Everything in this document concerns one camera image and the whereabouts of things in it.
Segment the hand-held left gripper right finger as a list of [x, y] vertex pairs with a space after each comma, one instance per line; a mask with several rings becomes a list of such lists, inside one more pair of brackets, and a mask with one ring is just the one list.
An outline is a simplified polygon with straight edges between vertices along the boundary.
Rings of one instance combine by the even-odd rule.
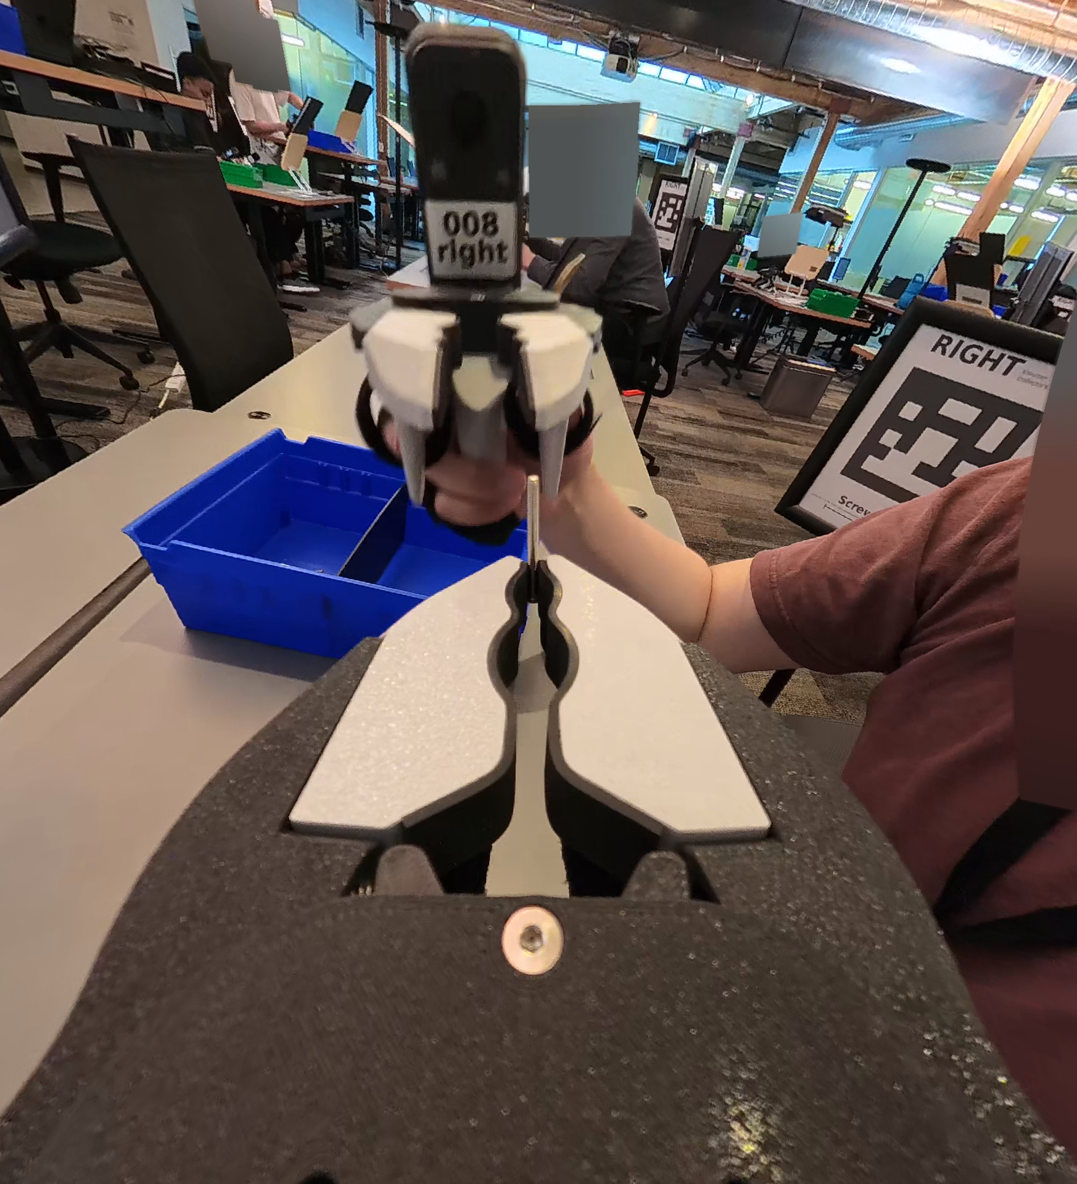
[[756, 842], [770, 822], [679, 639], [572, 562], [538, 564], [545, 813], [600, 870], [651, 851]]

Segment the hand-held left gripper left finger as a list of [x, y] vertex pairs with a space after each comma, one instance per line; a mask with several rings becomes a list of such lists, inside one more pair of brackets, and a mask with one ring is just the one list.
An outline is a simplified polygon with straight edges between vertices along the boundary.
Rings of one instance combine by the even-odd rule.
[[479, 861], [514, 811], [527, 564], [501, 559], [420, 601], [378, 641], [289, 829], [409, 844], [433, 870]]

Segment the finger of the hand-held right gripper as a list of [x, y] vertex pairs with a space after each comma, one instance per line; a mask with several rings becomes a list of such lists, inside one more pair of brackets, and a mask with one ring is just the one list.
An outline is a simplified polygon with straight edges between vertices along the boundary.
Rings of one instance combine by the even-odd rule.
[[560, 487], [565, 436], [572, 412], [587, 392], [591, 335], [565, 313], [508, 315], [516, 346], [516, 374], [525, 420], [536, 432], [539, 491], [554, 498]]
[[455, 313], [380, 313], [362, 335], [371, 392], [397, 431], [408, 498], [422, 506], [426, 471], [450, 442]]

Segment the person's right forearm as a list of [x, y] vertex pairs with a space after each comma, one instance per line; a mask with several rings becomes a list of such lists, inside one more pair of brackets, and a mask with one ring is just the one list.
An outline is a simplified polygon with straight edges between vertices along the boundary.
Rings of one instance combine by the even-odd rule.
[[635, 517], [593, 465], [541, 511], [541, 540], [549, 553], [635, 601], [732, 674], [787, 665], [756, 610], [752, 560], [706, 564]]

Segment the person's right hand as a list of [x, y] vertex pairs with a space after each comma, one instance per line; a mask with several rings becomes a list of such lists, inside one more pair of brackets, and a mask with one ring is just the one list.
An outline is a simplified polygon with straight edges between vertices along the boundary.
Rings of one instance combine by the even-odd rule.
[[[539, 484], [539, 538], [552, 544], [556, 526], [571, 509], [578, 482], [593, 469], [593, 429], [580, 447], [561, 458], [558, 487]], [[435, 489], [433, 509], [450, 528], [492, 526], [505, 517], [521, 518], [527, 511], [527, 482], [539, 476], [539, 462], [530, 456], [514, 434], [505, 436], [499, 462], [444, 452], [426, 469], [424, 478]]]

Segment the black mesh office chair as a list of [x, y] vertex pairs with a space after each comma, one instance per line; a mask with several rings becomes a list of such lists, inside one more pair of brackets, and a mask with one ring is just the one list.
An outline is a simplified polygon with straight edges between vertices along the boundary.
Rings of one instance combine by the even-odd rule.
[[682, 337], [704, 295], [719, 280], [737, 237], [737, 231], [713, 226], [699, 224], [693, 229], [682, 271], [669, 282], [666, 324], [651, 343], [637, 350], [633, 390], [640, 396], [640, 403], [631, 429], [648, 474], [657, 474], [655, 458], [640, 442], [648, 410], [651, 403], [673, 394]]

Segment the wooden desk with black legs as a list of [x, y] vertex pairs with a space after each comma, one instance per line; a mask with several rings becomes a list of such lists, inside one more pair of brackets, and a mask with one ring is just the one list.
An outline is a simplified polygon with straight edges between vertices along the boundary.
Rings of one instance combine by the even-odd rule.
[[245, 185], [224, 183], [224, 191], [246, 205], [246, 224], [259, 264], [270, 282], [276, 282], [276, 266], [268, 259], [261, 215], [257, 209], [263, 205], [278, 207], [281, 211], [294, 211], [305, 222], [305, 266], [307, 279], [316, 288], [347, 290], [347, 280], [332, 280], [325, 275], [323, 268], [323, 224], [340, 224], [345, 220], [354, 198], [338, 193], [303, 193], [292, 187], [265, 185], [250, 189]]

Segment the small standing marker sign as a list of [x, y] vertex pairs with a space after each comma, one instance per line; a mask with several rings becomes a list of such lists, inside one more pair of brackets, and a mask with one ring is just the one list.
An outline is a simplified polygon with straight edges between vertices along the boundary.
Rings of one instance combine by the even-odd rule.
[[686, 207], [690, 182], [682, 176], [658, 176], [649, 191], [648, 216], [658, 251], [673, 251], [677, 231]]

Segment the blue plastic divided bin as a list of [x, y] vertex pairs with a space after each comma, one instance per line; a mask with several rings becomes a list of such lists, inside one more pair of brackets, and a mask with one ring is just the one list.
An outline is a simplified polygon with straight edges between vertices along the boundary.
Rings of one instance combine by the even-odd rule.
[[272, 431], [124, 528], [186, 630], [338, 659], [419, 603], [523, 560], [527, 531], [472, 542], [408, 500], [367, 449]]

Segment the black high-back chair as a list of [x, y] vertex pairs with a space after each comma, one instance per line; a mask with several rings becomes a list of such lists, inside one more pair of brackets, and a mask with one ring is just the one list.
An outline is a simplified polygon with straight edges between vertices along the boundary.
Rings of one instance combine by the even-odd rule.
[[191, 409], [215, 412], [292, 361], [287, 317], [215, 156], [67, 145], [175, 350]]

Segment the grey trash bin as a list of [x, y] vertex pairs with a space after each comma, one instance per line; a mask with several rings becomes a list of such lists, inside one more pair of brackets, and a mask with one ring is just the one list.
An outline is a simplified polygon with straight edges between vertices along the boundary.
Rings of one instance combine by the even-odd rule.
[[811, 421], [836, 376], [831, 365], [783, 354], [759, 392], [759, 407], [774, 418]]

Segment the long wooden desk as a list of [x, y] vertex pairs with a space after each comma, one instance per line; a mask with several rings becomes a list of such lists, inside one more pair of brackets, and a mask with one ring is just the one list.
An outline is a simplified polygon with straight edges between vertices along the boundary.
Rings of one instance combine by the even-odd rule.
[[845, 345], [862, 345], [873, 324], [875, 312], [862, 306], [853, 299], [854, 310], [851, 317], [838, 317], [827, 312], [812, 310], [805, 301], [792, 297], [783, 297], [768, 288], [757, 288], [752, 284], [752, 275], [743, 273], [732, 268], [723, 268], [721, 271], [724, 280], [730, 280], [730, 288], [737, 299], [752, 301], [752, 312], [746, 319], [743, 332], [739, 334], [737, 346], [734, 348], [732, 370], [737, 376], [743, 376], [748, 370], [754, 370], [752, 357], [754, 352], [765, 335], [768, 321], [774, 315], [783, 319], [792, 319], [800, 323], [803, 334], [800, 341], [800, 356], [807, 357], [820, 332], [829, 332], [836, 339], [843, 339]]

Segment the black wheeled office chair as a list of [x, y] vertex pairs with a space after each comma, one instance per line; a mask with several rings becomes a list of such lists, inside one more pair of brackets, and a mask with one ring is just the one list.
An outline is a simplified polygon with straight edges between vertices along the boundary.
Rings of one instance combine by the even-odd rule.
[[14, 341], [25, 346], [23, 359], [27, 363], [36, 363], [36, 359], [49, 352], [71, 361], [74, 352], [82, 352], [113, 368], [122, 390], [136, 392], [138, 383], [131, 368], [94, 345], [94, 341], [122, 345], [122, 339], [111, 332], [82, 332], [74, 328], [61, 319], [49, 295], [49, 290], [54, 288], [65, 304], [80, 304], [82, 297], [72, 279], [78, 273], [96, 271], [118, 262], [122, 249], [107, 231], [71, 224], [63, 218], [60, 167], [72, 160], [56, 154], [34, 154], [34, 160], [43, 167], [52, 216], [30, 220], [36, 248], [3, 268], [1, 279], [16, 290], [30, 284], [38, 291], [43, 319], [17, 328], [12, 334]]

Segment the framed black-white marker sign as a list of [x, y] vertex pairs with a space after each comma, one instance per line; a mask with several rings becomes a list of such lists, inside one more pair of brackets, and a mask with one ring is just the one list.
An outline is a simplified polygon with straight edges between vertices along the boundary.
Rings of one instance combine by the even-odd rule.
[[915, 297], [776, 504], [809, 535], [1028, 458], [1063, 339]]

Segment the black floor lamp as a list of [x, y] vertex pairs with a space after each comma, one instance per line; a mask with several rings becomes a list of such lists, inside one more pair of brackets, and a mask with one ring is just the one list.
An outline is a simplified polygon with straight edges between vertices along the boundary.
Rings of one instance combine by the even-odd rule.
[[897, 237], [908, 211], [909, 211], [909, 207], [913, 205], [913, 200], [915, 200], [915, 196], [919, 193], [919, 187], [924, 183], [926, 176], [930, 176], [930, 174], [944, 176], [950, 171], [948, 163], [939, 162], [939, 160], [928, 160], [928, 158], [908, 158], [904, 162], [904, 165], [909, 171], [915, 173], [915, 180], [909, 183], [909, 187], [908, 187], [908, 191], [904, 194], [904, 202], [900, 204], [898, 213], [893, 218], [886, 238], [880, 244], [878, 253], [875, 255], [875, 259], [871, 262], [871, 268], [864, 275], [862, 286], [856, 291], [856, 302], [858, 304], [864, 304], [865, 295], [869, 293], [871, 286], [875, 284], [875, 280], [876, 280], [876, 277], [878, 277], [878, 273], [882, 269], [882, 262], [884, 262], [884, 259], [886, 259], [886, 255], [887, 255], [887, 251], [889, 251], [889, 248], [891, 248], [891, 244], [893, 244], [893, 240], [895, 240], [895, 237]]

